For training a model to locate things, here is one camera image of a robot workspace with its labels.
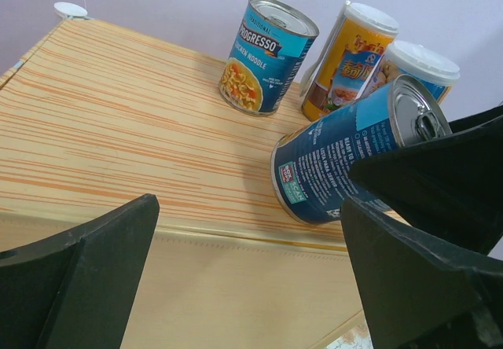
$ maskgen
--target wooden table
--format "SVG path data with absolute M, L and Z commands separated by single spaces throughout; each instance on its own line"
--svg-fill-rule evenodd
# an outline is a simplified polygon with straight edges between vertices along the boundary
M 315 348 L 358 321 L 340 224 L 297 223 L 270 182 L 274 144 L 307 124 L 298 85 L 247 116 L 221 60 L 99 20 L 22 61 L 0 79 L 0 250 L 156 194 L 123 348 Z

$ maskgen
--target blue can label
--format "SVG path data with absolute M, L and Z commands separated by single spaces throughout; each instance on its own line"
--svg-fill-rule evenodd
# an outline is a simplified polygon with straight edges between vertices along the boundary
M 240 108 L 276 111 L 313 41 L 274 26 L 248 4 L 220 79 L 220 92 Z
M 283 137 L 273 154 L 273 178 L 281 199 L 310 224 L 340 218 L 344 198 L 386 205 L 348 177 L 358 159 L 398 148 L 388 110 L 390 86 Z

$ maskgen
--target progresso logo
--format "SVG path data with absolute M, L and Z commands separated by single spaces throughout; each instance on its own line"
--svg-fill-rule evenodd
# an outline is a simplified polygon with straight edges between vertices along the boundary
M 271 57 L 277 58 L 277 53 L 281 50 L 281 45 L 277 40 L 251 30 L 244 25 L 244 21 L 239 28 L 239 36 L 248 44 L 264 49 L 266 54 Z

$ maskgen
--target yellow container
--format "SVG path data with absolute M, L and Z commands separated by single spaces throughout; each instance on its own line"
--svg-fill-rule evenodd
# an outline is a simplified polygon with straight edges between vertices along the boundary
M 361 3 L 347 5 L 302 105 L 311 121 L 352 102 L 398 34 L 395 19 Z

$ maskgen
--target soup can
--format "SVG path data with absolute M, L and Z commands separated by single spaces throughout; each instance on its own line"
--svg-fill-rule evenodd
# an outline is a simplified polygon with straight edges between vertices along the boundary
M 351 103 L 398 34 L 395 19 L 361 3 L 345 5 L 339 22 L 302 104 L 311 121 Z
M 293 218 L 311 225 L 340 220 L 348 196 L 387 210 L 349 179 L 351 165 L 446 134 L 451 130 L 436 100 L 415 78 L 400 75 L 366 99 L 284 136 L 271 156 L 274 190 Z
M 252 115 L 275 113 L 318 33 L 290 6 L 249 0 L 218 84 L 224 100 Z
M 395 40 L 384 52 L 361 97 L 393 81 L 401 74 L 418 79 L 438 103 L 459 79 L 459 66 L 440 54 L 411 42 Z

